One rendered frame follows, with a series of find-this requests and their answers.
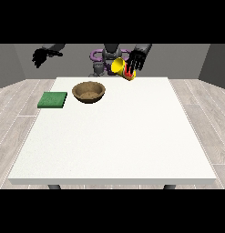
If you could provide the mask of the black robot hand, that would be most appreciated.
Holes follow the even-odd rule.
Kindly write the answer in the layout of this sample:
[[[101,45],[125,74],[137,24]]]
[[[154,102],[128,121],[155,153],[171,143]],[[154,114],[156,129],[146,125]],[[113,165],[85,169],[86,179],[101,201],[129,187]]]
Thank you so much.
[[[143,51],[133,50],[129,54],[127,61],[127,72],[132,74],[134,70],[141,70],[144,66],[146,57],[147,55]]]
[[[44,48],[38,48],[33,53],[32,62],[35,64],[36,68],[39,68],[45,61],[47,57],[52,56],[62,56],[63,54],[58,51],[53,51]]]

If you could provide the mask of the yellow cup with melon print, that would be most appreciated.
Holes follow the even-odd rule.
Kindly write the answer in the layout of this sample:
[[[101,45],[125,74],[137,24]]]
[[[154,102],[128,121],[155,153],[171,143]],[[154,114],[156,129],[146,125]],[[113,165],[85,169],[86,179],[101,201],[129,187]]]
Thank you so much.
[[[112,62],[111,71],[119,76],[122,76],[128,81],[131,81],[136,77],[136,71],[128,71],[127,63],[122,57],[119,57]]]

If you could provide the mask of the green square pad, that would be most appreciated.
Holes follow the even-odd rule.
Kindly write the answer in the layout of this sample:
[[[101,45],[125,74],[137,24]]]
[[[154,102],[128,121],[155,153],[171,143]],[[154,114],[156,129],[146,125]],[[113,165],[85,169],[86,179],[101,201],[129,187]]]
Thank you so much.
[[[66,101],[67,92],[45,92],[38,104],[38,108],[62,108]]]

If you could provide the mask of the brown wooden bowl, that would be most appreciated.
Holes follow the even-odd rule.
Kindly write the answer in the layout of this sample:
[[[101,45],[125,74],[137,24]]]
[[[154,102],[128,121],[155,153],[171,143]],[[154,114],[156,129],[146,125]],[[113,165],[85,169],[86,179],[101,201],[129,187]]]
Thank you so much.
[[[106,93],[106,88],[93,81],[78,83],[72,89],[73,96],[84,104],[94,104]]]

